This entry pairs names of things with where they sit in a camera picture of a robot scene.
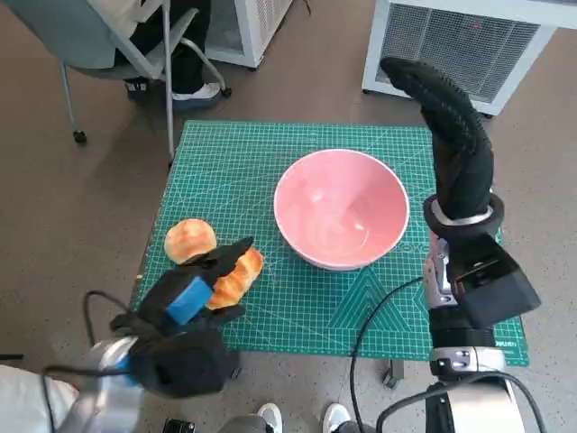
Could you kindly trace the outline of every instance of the shoe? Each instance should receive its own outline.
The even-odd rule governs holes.
[[[266,403],[256,413],[272,427],[274,433],[282,433],[282,417],[279,406],[274,403]]]
[[[147,79],[143,79],[139,82],[124,82],[124,87],[126,88],[126,95],[128,99],[133,102],[144,102],[151,96],[150,83]]]
[[[207,83],[195,93],[172,92],[172,106],[177,110],[213,106],[220,99],[218,83]]]
[[[341,424],[351,420],[349,411],[339,403],[331,404],[325,412],[323,419],[323,433],[333,433]]]

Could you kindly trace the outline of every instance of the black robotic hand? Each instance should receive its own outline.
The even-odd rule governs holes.
[[[140,337],[170,336],[220,327],[240,317],[244,314],[240,305],[214,311],[204,306],[216,280],[231,273],[251,245],[252,238],[246,237],[164,272],[135,312],[114,318],[111,330]]]
[[[490,202],[493,153],[469,97],[443,72],[424,62],[380,61],[390,83],[421,104],[433,134],[436,199],[451,219],[483,214]]]
[[[146,390],[187,398],[219,392],[239,373],[239,354],[228,350],[219,327],[242,316],[244,308],[204,306],[216,280],[231,273],[251,245],[247,237],[164,272],[135,312],[111,322],[116,334],[138,337],[127,363]]]

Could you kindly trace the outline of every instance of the floor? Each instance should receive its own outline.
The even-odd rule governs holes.
[[[222,65],[234,95],[188,117],[361,124],[422,124],[415,103],[364,95],[362,68],[371,0],[296,2],[257,72]],[[487,126],[496,153],[496,190],[507,205],[509,251],[539,290],[543,306],[524,319],[531,365],[515,371],[530,387],[550,431],[577,423],[577,33],[559,31],[502,114]],[[56,60],[0,7],[0,347],[23,352],[22,368],[79,363],[87,351],[80,299],[104,289],[129,299],[133,277],[167,176],[162,108],[140,108],[123,87],[72,74],[78,118],[89,145],[71,140]],[[104,336],[114,312],[95,308]],[[247,354],[225,392],[186,401],[147,396],[139,432],[166,417],[214,432],[227,417],[276,401],[286,431],[320,432],[331,401],[349,408],[348,359]],[[390,392],[379,362],[359,365],[362,413],[373,422],[392,401],[423,390],[425,364]],[[535,431],[524,407],[527,431]],[[406,409],[390,431],[424,431],[424,408]]]

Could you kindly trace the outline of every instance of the white sneaker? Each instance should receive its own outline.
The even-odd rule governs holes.
[[[331,404],[325,412],[323,419],[323,433],[333,433],[341,424],[351,420],[349,411],[339,403]]]
[[[279,406],[274,403],[266,403],[259,409],[257,415],[272,427],[274,433],[282,433],[282,416]]]
[[[218,92],[220,92],[220,86],[218,83],[205,83],[205,85],[195,93],[172,92],[172,99],[175,101],[188,101],[189,99],[211,99],[218,95]]]
[[[220,86],[218,83],[205,83],[195,93],[172,92],[172,105],[176,109],[200,108],[211,106],[220,98]]]

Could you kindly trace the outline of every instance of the bread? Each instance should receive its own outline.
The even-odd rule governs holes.
[[[236,261],[234,271],[216,281],[215,293],[206,306],[221,309],[237,304],[261,273],[263,264],[261,253],[250,248]]]
[[[173,226],[164,238],[166,255],[178,264],[215,248],[215,231],[201,219],[183,219]]]

